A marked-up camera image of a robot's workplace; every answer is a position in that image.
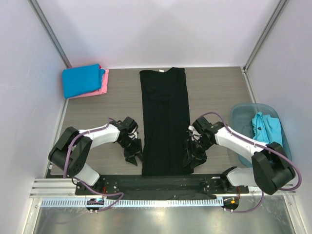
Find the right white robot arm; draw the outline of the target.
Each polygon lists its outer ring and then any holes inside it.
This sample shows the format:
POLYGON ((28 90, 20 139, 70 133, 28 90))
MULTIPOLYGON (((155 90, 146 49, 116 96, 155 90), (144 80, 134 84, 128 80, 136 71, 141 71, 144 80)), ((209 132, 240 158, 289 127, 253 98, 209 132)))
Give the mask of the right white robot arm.
POLYGON ((250 168, 232 167, 223 173, 221 190, 231 193, 238 186, 254 186, 273 195, 296 177, 296 171, 283 147, 248 138, 223 121, 210 123, 204 116, 188 127, 183 166, 195 168, 207 160, 206 152, 213 145, 223 146, 247 159, 250 168))

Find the black t shirt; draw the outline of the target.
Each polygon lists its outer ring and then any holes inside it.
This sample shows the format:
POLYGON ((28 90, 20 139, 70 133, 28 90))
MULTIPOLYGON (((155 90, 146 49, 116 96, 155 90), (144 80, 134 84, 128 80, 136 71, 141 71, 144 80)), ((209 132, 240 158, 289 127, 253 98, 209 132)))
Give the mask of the black t shirt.
POLYGON ((192 174, 193 169, 183 164, 190 125, 185 70, 142 70, 139 75, 144 125, 142 175, 192 174))

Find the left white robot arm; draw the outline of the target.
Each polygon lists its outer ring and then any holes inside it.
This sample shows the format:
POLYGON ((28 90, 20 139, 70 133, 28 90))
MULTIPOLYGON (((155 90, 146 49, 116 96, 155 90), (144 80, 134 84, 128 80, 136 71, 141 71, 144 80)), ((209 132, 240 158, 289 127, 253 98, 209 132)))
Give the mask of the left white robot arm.
POLYGON ((63 170, 64 176, 77 179, 80 187, 98 195, 104 192, 104 180, 86 163, 90 150, 106 143, 118 143, 125 161, 137 166, 137 158, 143 161, 142 142, 137 130, 138 124, 131 117, 123 121, 109 118, 107 124, 89 130, 68 127, 53 146, 48 159, 63 170))

